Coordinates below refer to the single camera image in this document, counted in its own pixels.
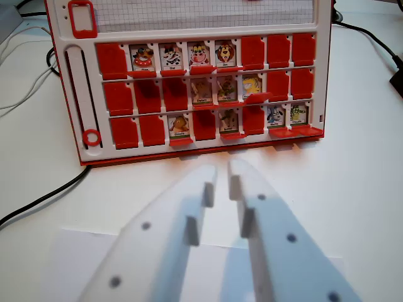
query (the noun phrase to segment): black cable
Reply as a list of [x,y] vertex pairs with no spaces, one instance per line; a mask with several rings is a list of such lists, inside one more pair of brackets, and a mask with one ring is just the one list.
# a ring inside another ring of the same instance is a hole
[[[53,54],[54,52],[55,52],[55,48],[52,47],[52,48],[48,51],[48,53],[46,54],[46,64],[48,64],[49,67],[52,66],[52,64],[50,63],[50,57],[52,56],[52,54]],[[54,69],[53,67],[51,67],[50,70],[51,70],[55,75],[57,75],[58,77],[60,77],[59,71],[57,71],[57,70]]]
[[59,194],[60,192],[62,192],[63,190],[66,190],[68,187],[71,187],[73,184],[75,184],[77,181],[79,181],[80,179],[84,178],[85,175],[88,174],[88,172],[91,170],[92,166],[88,165],[86,166],[86,168],[78,175],[76,176],[74,179],[72,179],[71,181],[69,181],[67,184],[64,184],[63,186],[61,186],[60,188],[56,189],[55,191],[52,191],[44,196],[42,196],[41,198],[38,198],[37,200],[33,201],[32,203],[23,206],[22,208],[15,210],[14,212],[10,213],[9,215],[5,216],[4,218],[0,219],[0,226],[3,225],[6,221],[12,219],[13,217],[33,208],[34,206],[40,204],[42,201],[45,201],[48,198],[51,198],[52,196],[55,196],[56,194]]
[[26,13],[26,14],[20,14],[21,17],[32,17],[32,16],[46,16],[45,11],[37,11],[35,13]]
[[354,25],[350,25],[347,23],[343,23],[340,21],[332,21],[334,24],[343,26],[345,28],[349,28],[350,30],[358,30],[362,33],[367,34],[368,36],[370,36],[372,38],[372,40],[374,40],[375,42],[377,42],[382,48],[384,48],[391,56],[393,61],[395,61],[397,68],[402,68],[403,67],[403,60],[396,55],[388,46],[386,46],[386,44],[384,44],[384,42],[382,42],[381,40],[379,40],[372,32],[370,32],[369,30],[366,30],[364,28],[358,27],[358,26],[354,26]]

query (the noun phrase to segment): grid paper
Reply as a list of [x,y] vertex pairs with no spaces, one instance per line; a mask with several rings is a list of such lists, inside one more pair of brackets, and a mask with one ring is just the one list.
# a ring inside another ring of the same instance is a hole
[[92,0],[98,32],[313,22],[313,0]]

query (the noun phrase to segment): cartoon cow card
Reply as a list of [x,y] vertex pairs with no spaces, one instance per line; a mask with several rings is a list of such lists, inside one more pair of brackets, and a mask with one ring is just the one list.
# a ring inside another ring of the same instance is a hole
[[183,69],[182,49],[176,43],[163,44],[159,47],[162,70]]
[[215,42],[215,62],[217,67],[236,65],[236,48],[230,40]]

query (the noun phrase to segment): white cable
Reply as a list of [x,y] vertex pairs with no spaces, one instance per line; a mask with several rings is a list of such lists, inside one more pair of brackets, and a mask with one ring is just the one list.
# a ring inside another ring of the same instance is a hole
[[27,31],[27,30],[32,30],[32,29],[34,29],[34,28],[39,28],[39,29],[41,29],[41,30],[43,30],[43,31],[46,31],[46,32],[50,35],[50,32],[49,32],[46,28],[40,27],[40,26],[31,26],[31,27],[25,28],[24,30],[20,30],[20,31],[17,31],[16,33],[13,33],[13,34],[7,39],[6,43],[4,44],[3,50],[0,52],[0,65],[4,62],[4,60],[3,60],[3,61],[1,60],[1,57],[3,56],[3,53],[4,53],[4,51],[6,50],[6,48],[7,48],[7,46],[8,46],[8,43],[10,42],[10,40],[11,40],[12,38],[14,38],[16,35],[19,35],[20,33],[23,33],[24,31]]

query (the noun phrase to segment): cartoon dog card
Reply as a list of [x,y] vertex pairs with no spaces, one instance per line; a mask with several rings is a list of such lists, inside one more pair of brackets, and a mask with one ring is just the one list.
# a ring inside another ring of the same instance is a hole
[[237,82],[233,77],[218,77],[219,102],[237,101]]
[[281,106],[267,108],[267,128],[278,128],[285,125],[285,110]]
[[203,42],[188,43],[189,66],[210,65],[210,51]]
[[191,99],[193,104],[213,103],[212,85],[205,77],[191,79]]
[[182,49],[176,43],[161,45],[159,53],[163,70],[183,69]]
[[130,58],[133,70],[155,71],[154,51],[147,45],[130,45]]
[[308,107],[304,104],[291,105],[291,125],[308,123]]
[[170,138],[189,137],[189,120],[184,115],[168,116]]
[[238,114],[235,109],[219,111],[220,133],[238,132]]
[[262,79],[257,74],[243,76],[242,90],[243,99],[247,99],[251,94],[262,92]]
[[236,48],[230,40],[215,42],[215,62],[217,67],[236,65]]

